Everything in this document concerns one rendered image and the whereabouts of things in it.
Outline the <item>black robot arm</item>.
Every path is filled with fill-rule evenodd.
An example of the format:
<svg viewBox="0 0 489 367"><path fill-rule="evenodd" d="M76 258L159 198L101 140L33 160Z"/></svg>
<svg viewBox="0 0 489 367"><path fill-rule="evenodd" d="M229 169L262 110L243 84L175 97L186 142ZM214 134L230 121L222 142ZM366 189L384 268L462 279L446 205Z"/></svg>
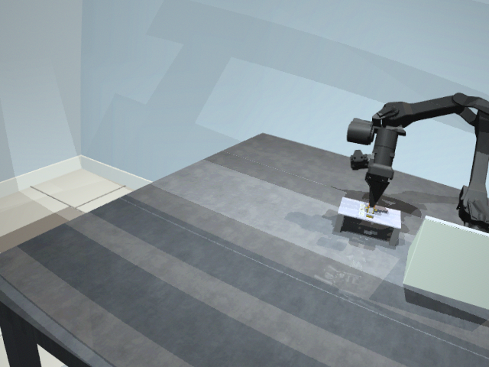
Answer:
<svg viewBox="0 0 489 367"><path fill-rule="evenodd" d="M477 109L477 115L469 107ZM348 142L371 145L374 134L377 134L374 146L380 145L396 150L398 135L406 136L403 128L418 120L454 113L474 126L477 139L469 186L462 187L456 208L458 216L464 221L464 227L489 234L486 191L489 162L489 102L487 100L455 93L453 96L417 103L388 102L372 116L372 121L354 118L348 126L346 137ZM350 159L352 170L369 168L374 163L373 151L372 154L363 154L361 150L355 150Z"/></svg>

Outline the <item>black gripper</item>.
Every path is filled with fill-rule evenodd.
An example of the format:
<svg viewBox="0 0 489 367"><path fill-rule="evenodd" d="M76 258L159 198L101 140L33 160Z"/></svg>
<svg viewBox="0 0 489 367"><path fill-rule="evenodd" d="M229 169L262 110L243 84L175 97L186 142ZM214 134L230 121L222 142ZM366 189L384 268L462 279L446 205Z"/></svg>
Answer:
<svg viewBox="0 0 489 367"><path fill-rule="evenodd" d="M369 166L368 172L366 172L366 182L370 187L369 192L369 206L374 207L375 203L382 196L384 191L393 179L393 158L395 156L395 150L385 148L384 146L375 145L374 151L375 158L374 163Z"/></svg>

